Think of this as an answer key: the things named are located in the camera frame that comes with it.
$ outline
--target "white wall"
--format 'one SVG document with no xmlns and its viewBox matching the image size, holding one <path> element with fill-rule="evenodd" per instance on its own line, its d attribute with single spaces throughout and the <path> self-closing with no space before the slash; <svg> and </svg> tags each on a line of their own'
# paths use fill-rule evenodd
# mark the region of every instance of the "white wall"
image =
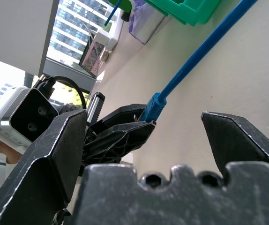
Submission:
<svg viewBox="0 0 269 225">
<path fill-rule="evenodd" d="M 42 74 L 58 2 L 0 0 L 1 62 Z"/>
<path fill-rule="evenodd" d="M 222 0 L 205 25 L 172 19 L 110 80 L 98 84 L 95 90 L 106 96 L 101 117 L 122 105 L 147 103 L 237 2 Z M 202 111 L 246 117 L 269 138 L 269 1 L 258 0 L 167 101 L 151 138 L 134 151 L 139 174 L 156 170 L 168 176 L 175 164 L 217 172 Z"/>
</svg>

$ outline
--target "green plastic bin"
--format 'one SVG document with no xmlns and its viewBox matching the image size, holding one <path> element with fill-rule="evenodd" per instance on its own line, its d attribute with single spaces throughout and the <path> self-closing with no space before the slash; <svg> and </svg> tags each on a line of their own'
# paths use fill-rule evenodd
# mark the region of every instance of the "green plastic bin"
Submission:
<svg viewBox="0 0 269 225">
<path fill-rule="evenodd" d="M 221 0 L 145 0 L 165 16 L 172 15 L 183 24 L 206 23 Z"/>
</svg>

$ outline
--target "beige wall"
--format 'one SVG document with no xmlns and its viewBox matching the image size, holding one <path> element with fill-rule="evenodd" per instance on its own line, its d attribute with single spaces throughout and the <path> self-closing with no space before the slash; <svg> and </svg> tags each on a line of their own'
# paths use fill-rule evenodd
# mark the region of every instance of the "beige wall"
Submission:
<svg viewBox="0 0 269 225">
<path fill-rule="evenodd" d="M 172 19 L 110 80 L 95 88 L 106 95 L 101 117 L 122 105 L 147 103 L 237 2 L 222 0 L 206 25 L 184 26 Z M 217 172 L 200 120 L 202 111 L 246 117 L 269 138 L 269 1 L 259 0 L 167 101 L 154 133 L 134 151 L 139 174 L 156 170 L 169 176 L 175 164 L 187 164 L 196 173 Z"/>
</svg>

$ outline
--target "building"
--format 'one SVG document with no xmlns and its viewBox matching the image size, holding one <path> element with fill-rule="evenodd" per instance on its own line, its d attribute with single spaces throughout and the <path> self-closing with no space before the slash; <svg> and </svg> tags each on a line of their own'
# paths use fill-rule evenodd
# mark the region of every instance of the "building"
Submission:
<svg viewBox="0 0 269 225">
<path fill-rule="evenodd" d="M 105 28 L 108 0 L 60 0 L 47 57 L 68 66 L 78 64 L 89 39 L 89 32 Z"/>
</svg>

